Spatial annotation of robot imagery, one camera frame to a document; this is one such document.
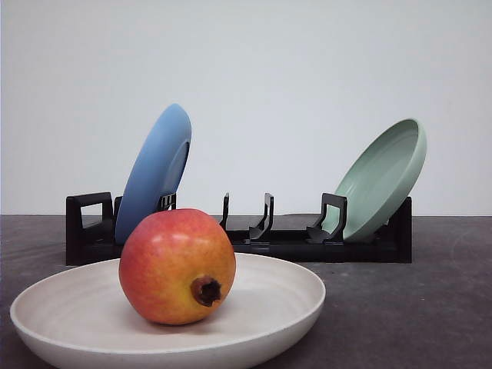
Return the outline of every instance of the white backdrop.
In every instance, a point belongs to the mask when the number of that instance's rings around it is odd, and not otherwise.
[[[319,211],[403,118],[427,130],[420,215],[491,215],[492,2],[2,2],[2,213],[122,194],[155,119],[193,126],[180,207]]]

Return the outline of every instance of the white plate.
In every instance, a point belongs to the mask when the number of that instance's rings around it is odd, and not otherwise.
[[[246,368],[299,341],[319,316],[322,280],[297,264],[236,254],[226,301],[195,324],[140,317],[123,295],[119,260],[62,272],[22,292],[10,315],[22,340],[59,368]]]

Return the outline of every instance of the green plate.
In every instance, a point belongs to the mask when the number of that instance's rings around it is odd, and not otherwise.
[[[410,193],[424,165],[427,140],[415,120],[400,121],[355,161],[335,194],[347,197],[344,240],[369,242]],[[330,207],[323,229],[332,232],[338,209]]]

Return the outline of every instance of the black dish rack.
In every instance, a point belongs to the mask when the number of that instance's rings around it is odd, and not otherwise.
[[[156,211],[176,209],[176,194],[162,196]],[[102,192],[69,196],[66,199],[66,264],[82,265],[95,261],[118,258],[123,245],[115,243],[115,224],[121,197],[115,199]],[[224,196],[220,225],[227,233],[236,252],[259,254],[289,261],[322,262],[412,262],[412,210],[407,197],[398,210],[382,225],[371,242],[346,242],[343,238],[347,223],[347,199],[324,193],[321,196],[321,212],[312,225],[300,225],[298,229],[274,228],[274,197],[264,195],[264,213],[261,220],[248,230],[228,229],[229,193]],[[102,204],[102,220],[84,228],[81,208]],[[331,232],[321,227],[328,206],[339,209],[337,227]]]

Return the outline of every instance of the dark countertop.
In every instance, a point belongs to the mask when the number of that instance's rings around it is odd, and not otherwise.
[[[0,366],[52,368],[21,342],[8,309],[25,288],[69,268],[65,217],[1,222]],[[492,217],[413,223],[412,264],[302,263],[326,284],[321,316],[295,346],[257,368],[490,367]]]

